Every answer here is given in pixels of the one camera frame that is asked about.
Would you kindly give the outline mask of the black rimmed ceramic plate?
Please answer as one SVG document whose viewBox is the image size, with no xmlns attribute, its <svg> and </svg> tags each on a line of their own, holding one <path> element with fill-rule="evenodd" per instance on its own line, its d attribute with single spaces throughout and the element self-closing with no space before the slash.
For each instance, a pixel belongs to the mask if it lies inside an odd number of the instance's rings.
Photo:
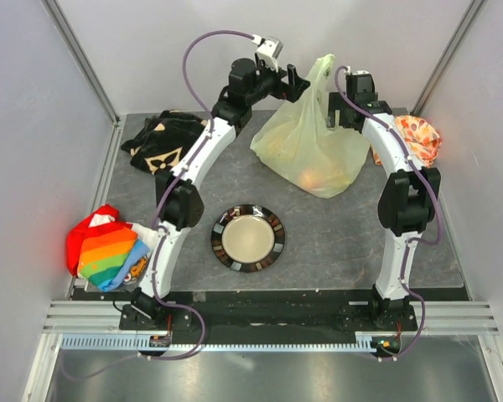
<svg viewBox="0 0 503 402">
<path fill-rule="evenodd" d="M 281 256 L 286 239 L 280 218 L 257 204 L 227 209 L 215 221 L 210 233 L 216 259 L 240 273 L 258 272 L 273 265 Z"/>
</svg>

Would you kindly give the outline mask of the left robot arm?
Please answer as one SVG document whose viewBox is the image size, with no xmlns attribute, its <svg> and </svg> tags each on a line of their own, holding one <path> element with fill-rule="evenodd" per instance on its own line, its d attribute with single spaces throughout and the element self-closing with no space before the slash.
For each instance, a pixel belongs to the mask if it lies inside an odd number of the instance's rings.
<svg viewBox="0 0 503 402">
<path fill-rule="evenodd" d="M 252 117 L 252 107 L 268 96 L 296 102 L 309 88 L 294 65 L 273 68 L 263 61 L 237 59 L 231 65 L 228 84 L 222 89 L 205 129 L 176 166 L 155 173 L 157 209 L 151 229 L 139 239 L 147 246 L 148 259 L 124 317 L 137 313 L 149 329 L 166 323 L 173 305 L 163 301 L 181 247 L 204 212 L 200 185 L 222 151 L 230 145 Z"/>
</svg>

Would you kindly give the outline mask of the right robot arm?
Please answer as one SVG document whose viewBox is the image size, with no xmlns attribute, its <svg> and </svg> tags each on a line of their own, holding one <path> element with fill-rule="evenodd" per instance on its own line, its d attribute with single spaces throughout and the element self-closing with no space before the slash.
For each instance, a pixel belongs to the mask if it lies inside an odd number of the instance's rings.
<svg viewBox="0 0 503 402">
<path fill-rule="evenodd" d="M 334 83 L 337 91 L 329 94 L 328 127 L 358 131 L 376 151 L 387 175 L 377 206 L 386 233 L 381 271 L 374 285 L 379 301 L 366 314 L 374 328 L 383 330 L 397 320 L 397 309 L 390 302 L 409 295 L 417 245 L 439 242 L 422 239 L 428 223 L 436 219 L 438 236 L 443 235 L 438 205 L 441 174 L 435 167 L 426 167 L 402 138 L 391 107 L 378 99 L 371 73 L 341 66 L 334 73 Z"/>
</svg>

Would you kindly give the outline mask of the pale green plastic bag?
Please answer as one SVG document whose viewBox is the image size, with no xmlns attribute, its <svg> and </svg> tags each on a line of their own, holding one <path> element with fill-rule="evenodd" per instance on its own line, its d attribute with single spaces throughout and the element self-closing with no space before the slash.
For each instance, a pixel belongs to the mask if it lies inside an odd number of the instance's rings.
<svg viewBox="0 0 503 402">
<path fill-rule="evenodd" d="M 296 186 L 307 167 L 328 172 L 329 186 L 310 193 L 319 198 L 343 193 L 356 180 L 370 148 L 356 130 L 327 127 L 327 86 L 334 62 L 333 54 L 316 59 L 306 77 L 310 87 L 297 102 L 282 104 L 250 145 L 263 164 Z"/>
</svg>

